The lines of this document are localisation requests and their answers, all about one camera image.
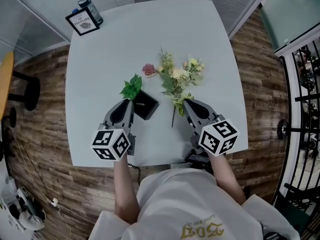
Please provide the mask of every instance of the floor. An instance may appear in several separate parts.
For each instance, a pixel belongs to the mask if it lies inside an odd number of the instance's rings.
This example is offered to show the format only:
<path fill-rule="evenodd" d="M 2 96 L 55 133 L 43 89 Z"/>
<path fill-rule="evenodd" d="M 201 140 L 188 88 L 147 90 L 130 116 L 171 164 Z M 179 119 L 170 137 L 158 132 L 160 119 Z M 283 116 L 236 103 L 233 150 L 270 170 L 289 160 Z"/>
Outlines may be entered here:
<path fill-rule="evenodd" d="M 282 63 L 274 56 L 269 37 L 257 11 L 242 26 L 231 41 L 236 57 L 245 99 L 248 150 L 227 155 L 230 165 L 242 186 L 250 186 L 270 202 L 275 193 L 286 151 L 286 141 L 277 140 L 277 123 L 288 117 L 288 100 L 285 73 Z M 102 210 L 114 210 L 113 169 L 74 167 L 69 152 L 66 116 L 65 82 L 69 47 L 39 55 L 16 68 L 19 72 L 38 77 L 41 93 L 34 111 L 10 101 L 7 109 L 17 110 L 14 129 L 18 140 L 27 151 L 46 186 L 22 148 L 27 167 L 41 191 L 50 199 L 84 218 L 62 208 L 60 214 L 72 230 L 73 238 L 85 240 Z M 22 94 L 22 80 L 14 79 L 11 93 Z M 41 230 L 47 240 L 65 239 L 70 229 L 59 218 L 58 210 L 48 204 L 36 188 L 12 142 L 16 157 L 9 159 L 9 167 L 18 185 L 24 185 L 41 202 L 46 212 L 45 228 Z M 144 168 L 141 177 L 165 170 L 167 166 Z M 136 190 L 136 170 L 131 170 Z"/>

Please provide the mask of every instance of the white table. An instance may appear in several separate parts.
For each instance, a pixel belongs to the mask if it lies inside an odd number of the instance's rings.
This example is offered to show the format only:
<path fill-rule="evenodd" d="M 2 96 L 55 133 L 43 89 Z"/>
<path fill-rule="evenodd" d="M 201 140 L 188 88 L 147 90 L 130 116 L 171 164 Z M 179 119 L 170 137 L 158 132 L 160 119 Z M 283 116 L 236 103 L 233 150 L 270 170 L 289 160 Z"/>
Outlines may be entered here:
<path fill-rule="evenodd" d="M 105 114 L 122 100 L 124 80 L 142 76 L 146 63 L 159 66 L 160 47 L 173 53 L 178 67 L 188 54 L 205 64 L 200 86 L 186 90 L 209 104 L 240 131 L 233 152 L 248 148 L 247 117 L 240 76 L 227 33 L 218 12 L 208 0 L 156 0 L 103 11 L 99 30 L 72 35 L 65 86 L 68 141 L 74 166 L 113 167 L 90 148 L 93 132 Z M 150 120 L 134 116 L 138 166 L 184 161 L 191 148 L 191 127 L 175 115 L 173 104 L 161 92 L 160 77 L 142 77 L 142 88 L 159 102 Z"/>

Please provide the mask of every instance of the picture frame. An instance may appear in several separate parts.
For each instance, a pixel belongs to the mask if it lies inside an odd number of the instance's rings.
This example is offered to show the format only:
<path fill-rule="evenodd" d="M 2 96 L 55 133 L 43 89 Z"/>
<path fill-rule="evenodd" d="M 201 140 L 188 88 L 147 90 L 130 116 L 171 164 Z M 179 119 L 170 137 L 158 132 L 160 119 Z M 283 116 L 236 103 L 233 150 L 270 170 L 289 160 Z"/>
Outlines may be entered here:
<path fill-rule="evenodd" d="M 79 36 L 83 36 L 92 31 L 100 29 L 88 7 L 82 8 L 77 12 L 68 15 L 65 17 L 65 19 Z"/>

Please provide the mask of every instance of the artificial flower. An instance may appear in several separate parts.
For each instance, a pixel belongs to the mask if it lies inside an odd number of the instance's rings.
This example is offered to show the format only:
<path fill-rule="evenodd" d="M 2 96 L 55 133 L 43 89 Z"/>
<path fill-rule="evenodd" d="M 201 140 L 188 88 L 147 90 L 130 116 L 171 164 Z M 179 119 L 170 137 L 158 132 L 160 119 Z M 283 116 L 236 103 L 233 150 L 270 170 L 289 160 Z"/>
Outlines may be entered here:
<path fill-rule="evenodd" d="M 150 77 L 156 74 L 154 65 L 148 64 L 148 63 L 144 65 L 144 67 L 142 68 L 142 71 L 145 77 Z"/>
<path fill-rule="evenodd" d="M 187 71 L 185 69 L 181 70 L 181 76 L 182 76 L 183 79 L 188 79 L 190 77 L 190 75 L 191 75 L 191 72 L 189 72 L 189 71 Z"/>
<path fill-rule="evenodd" d="M 196 59 L 194 59 L 194 58 L 191 58 L 190 62 L 191 62 L 192 65 L 197 65 L 197 63 L 198 63 L 198 61 Z"/>
<path fill-rule="evenodd" d="M 178 67 L 174 67 L 172 69 L 171 77 L 174 79 L 180 79 L 183 74 L 184 74 L 183 69 L 178 68 Z"/>
<path fill-rule="evenodd" d="M 157 68 L 157 71 L 158 71 L 159 73 L 161 73 L 162 70 L 164 70 L 164 68 L 163 68 L 162 66 L 159 66 L 159 67 Z"/>

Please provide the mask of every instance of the person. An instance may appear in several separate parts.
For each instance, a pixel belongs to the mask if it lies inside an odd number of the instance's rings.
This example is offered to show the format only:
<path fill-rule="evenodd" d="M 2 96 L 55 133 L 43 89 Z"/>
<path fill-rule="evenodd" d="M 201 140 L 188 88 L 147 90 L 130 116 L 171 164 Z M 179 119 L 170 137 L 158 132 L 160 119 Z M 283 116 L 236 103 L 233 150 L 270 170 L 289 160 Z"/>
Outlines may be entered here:
<path fill-rule="evenodd" d="M 273 206 L 246 200 L 224 155 L 208 156 L 214 176 L 168 169 L 143 179 L 136 195 L 125 154 L 114 162 L 115 212 L 100 214 L 89 240 L 300 239 Z"/>
<path fill-rule="evenodd" d="M 303 53 L 303 51 L 301 51 L 301 53 L 296 50 L 294 53 L 294 59 L 296 61 L 296 63 L 298 62 L 302 62 L 303 60 L 303 63 L 306 64 L 307 60 L 306 60 L 306 55 Z"/>

